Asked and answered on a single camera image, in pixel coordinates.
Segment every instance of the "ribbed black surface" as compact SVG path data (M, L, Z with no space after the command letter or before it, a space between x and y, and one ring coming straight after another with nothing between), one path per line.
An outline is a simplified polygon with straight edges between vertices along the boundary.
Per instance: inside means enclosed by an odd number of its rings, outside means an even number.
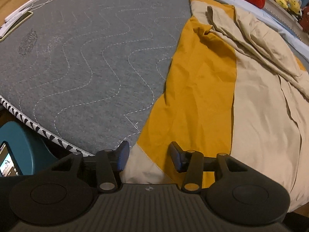
M176 185L125 184L113 194L102 194L79 219L54 227L19 222L12 232L287 232L282 225L248 228L232 225L212 214L198 195Z

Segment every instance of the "phone screen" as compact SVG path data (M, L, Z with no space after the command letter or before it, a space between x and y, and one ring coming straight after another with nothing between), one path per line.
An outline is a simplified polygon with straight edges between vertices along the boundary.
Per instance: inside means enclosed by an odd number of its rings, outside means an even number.
M0 148L0 173L3 177L19 175L6 143L2 143Z

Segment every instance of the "round pad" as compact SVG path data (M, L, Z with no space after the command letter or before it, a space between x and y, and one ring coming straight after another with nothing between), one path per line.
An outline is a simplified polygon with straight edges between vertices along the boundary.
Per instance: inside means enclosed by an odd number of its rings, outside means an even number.
M282 221L289 194L259 173L231 173L206 192L206 202L221 218L241 225L262 226Z
M93 201L91 187L68 172L50 171L13 187L11 210L35 225L57 225L83 214Z

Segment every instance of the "black and white patterned trim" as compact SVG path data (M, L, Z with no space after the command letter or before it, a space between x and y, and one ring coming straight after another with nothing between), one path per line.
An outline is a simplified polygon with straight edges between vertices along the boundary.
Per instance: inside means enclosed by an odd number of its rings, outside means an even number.
M24 115L22 112L16 110L14 106L12 106L8 101L6 101L1 95L0 95L0 103L6 108L10 113L12 113L17 119L19 119L22 123L29 126L31 129L33 129L38 134L42 135L45 138L48 138L50 141L62 146L66 150L69 150L70 152L81 152L83 156L93 156L93 154L88 153L68 142L66 142L64 139L52 134L39 124L36 124L34 121L32 121L30 118L28 118L26 115Z

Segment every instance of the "beige fabric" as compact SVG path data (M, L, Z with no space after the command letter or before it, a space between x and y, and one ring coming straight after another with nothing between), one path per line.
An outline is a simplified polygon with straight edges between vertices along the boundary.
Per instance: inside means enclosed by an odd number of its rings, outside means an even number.
M120 174L122 182L135 184L172 184L173 181L145 154L136 143L124 171Z
M195 18L203 24L211 24L210 21L208 21L207 15L206 15L206 11L207 11L207 7L209 5L207 3L201 2L201 1L197 1L197 0L192 0L191 1L191 12L192 15L195 16Z
M202 20L236 51L231 155L282 184L293 211L309 201L309 75L280 35L250 13L235 8L235 23L202 6L193 9L197 17L205 9Z

